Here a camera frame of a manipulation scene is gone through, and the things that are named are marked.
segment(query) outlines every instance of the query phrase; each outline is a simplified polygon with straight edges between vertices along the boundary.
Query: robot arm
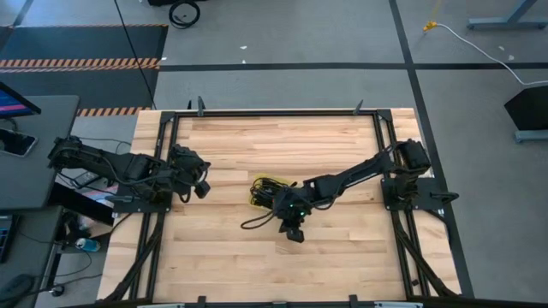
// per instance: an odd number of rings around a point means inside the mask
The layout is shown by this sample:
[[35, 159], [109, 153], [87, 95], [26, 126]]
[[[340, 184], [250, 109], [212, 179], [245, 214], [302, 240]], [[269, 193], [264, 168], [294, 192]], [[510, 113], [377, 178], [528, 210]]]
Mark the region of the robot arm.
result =
[[[392, 157], [403, 160], [398, 166]], [[303, 182], [302, 187], [284, 185], [271, 179], [258, 179], [251, 189], [252, 203], [271, 210], [272, 217], [282, 219], [279, 232], [285, 232], [289, 240], [302, 242], [304, 234], [299, 230], [306, 215], [312, 209], [327, 210], [347, 188], [373, 176], [396, 174], [394, 195], [400, 199], [412, 198], [417, 191], [416, 180], [430, 168], [430, 161], [420, 142], [408, 140], [391, 145], [374, 157], [359, 163], [338, 175], [321, 175]]]
[[195, 151], [175, 145], [170, 149], [170, 162], [144, 154], [115, 154], [83, 145], [76, 137], [59, 139], [48, 158], [50, 168], [82, 168], [129, 187], [137, 197], [151, 204], [171, 200], [172, 194], [189, 195], [191, 188], [199, 198], [209, 192], [205, 181], [211, 165]]

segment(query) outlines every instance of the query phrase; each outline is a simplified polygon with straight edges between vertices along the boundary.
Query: white cable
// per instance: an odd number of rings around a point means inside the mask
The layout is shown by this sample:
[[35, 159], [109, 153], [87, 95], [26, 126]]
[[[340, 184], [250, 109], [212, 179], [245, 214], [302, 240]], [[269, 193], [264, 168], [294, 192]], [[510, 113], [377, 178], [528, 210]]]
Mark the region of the white cable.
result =
[[475, 44], [467, 41], [466, 39], [462, 38], [460, 35], [456, 34], [455, 31], [451, 30], [450, 27], [447, 27], [446, 25], [444, 24], [441, 24], [441, 23], [438, 23], [438, 26], [440, 27], [444, 27], [445, 29], [449, 30], [451, 33], [453, 33], [453, 35], [455, 35], [458, 39], [460, 39], [462, 42], [466, 43], [466, 44], [469, 44], [470, 46], [474, 47], [477, 51], [481, 52], [484, 56], [488, 57], [489, 59], [493, 60], [494, 62], [497, 62], [499, 63], [500, 65], [504, 66], [506, 69], [508, 69], [515, 77], [515, 79], [521, 83], [522, 85], [524, 86], [530, 86], [530, 85], [538, 85], [538, 84], [543, 84], [543, 83], [548, 83], [548, 80], [539, 80], [539, 81], [533, 81], [533, 82], [523, 82], [521, 81], [520, 77], [518, 77], [515, 72], [512, 70], [512, 68], [509, 68], [508, 65], [506, 65], [504, 62], [500, 61], [500, 60], [497, 60], [495, 59], [494, 57], [492, 56], [489, 56], [487, 55], [487, 53], [485, 51], [483, 51], [480, 47], [476, 46]]

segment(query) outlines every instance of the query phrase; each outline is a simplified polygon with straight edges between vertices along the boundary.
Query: computer monitor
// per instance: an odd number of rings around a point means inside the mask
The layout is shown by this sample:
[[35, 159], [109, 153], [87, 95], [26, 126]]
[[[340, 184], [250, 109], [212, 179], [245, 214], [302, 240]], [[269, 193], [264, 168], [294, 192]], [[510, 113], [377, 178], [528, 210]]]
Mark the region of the computer monitor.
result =
[[40, 114], [40, 108], [0, 81], [0, 119]]

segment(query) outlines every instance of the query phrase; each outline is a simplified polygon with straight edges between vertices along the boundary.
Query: wooden tabletop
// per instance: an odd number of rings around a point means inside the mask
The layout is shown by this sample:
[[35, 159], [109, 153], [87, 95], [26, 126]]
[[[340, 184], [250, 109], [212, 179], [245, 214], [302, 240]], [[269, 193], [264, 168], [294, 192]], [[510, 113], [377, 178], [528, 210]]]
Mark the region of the wooden tabletop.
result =
[[[399, 140], [420, 140], [413, 109], [393, 109], [392, 115]], [[154, 154], [159, 117], [160, 111], [140, 112], [133, 153]], [[170, 127], [163, 158], [169, 137]], [[277, 219], [256, 230], [240, 229], [242, 222], [265, 214], [248, 204], [257, 175], [303, 181], [341, 172], [377, 153], [370, 117], [183, 118], [177, 143], [211, 162], [211, 191], [185, 205], [173, 198], [155, 303], [196, 302], [200, 295], [208, 302], [344, 301], [350, 294], [360, 300], [405, 299], [380, 177], [350, 188], [331, 209], [313, 211], [302, 225], [302, 244], [279, 234]], [[132, 215], [112, 235], [99, 298], [113, 290], [134, 261], [141, 219]], [[415, 221], [425, 259], [459, 293], [444, 225], [422, 211], [415, 212]], [[142, 273], [140, 294], [148, 264]], [[414, 291], [420, 294], [418, 287]]]

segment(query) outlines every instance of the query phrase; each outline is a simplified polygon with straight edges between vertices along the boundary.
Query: gray floor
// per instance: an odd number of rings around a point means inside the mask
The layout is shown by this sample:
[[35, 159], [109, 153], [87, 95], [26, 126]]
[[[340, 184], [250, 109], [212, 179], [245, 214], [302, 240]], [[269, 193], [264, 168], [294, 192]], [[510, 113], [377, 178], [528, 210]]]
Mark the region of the gray floor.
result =
[[[435, 0], [398, 1], [415, 62], [488, 62], [444, 29], [422, 33]], [[505, 15], [517, 0], [446, 0], [436, 20], [494, 56], [513, 62], [548, 62], [548, 30], [470, 32], [468, 18]], [[0, 3], [9, 24], [22, 1]], [[167, 8], [119, 0], [127, 23], [168, 23]], [[280, 62], [403, 62], [390, 7], [381, 0], [209, 0], [188, 30], [169, 30], [163, 64]], [[527, 17], [548, 18], [548, 1]], [[23, 26], [118, 24], [111, 1], [34, 0]], [[525, 81], [548, 79], [546, 70], [522, 70]], [[463, 250], [478, 298], [548, 302], [548, 144], [516, 145], [503, 104], [521, 87], [503, 70], [419, 71], [439, 156], [451, 190]], [[162, 72], [156, 103], [185, 108], [202, 96], [208, 109], [273, 107], [414, 107], [407, 73], [398, 70], [279, 70]], [[130, 140], [133, 116], [80, 118], [74, 133]], [[96, 146], [111, 149], [110, 143]], [[85, 256], [68, 256], [61, 272]], [[104, 254], [82, 275], [102, 270]], [[40, 307], [94, 300], [98, 280], [39, 298]]]

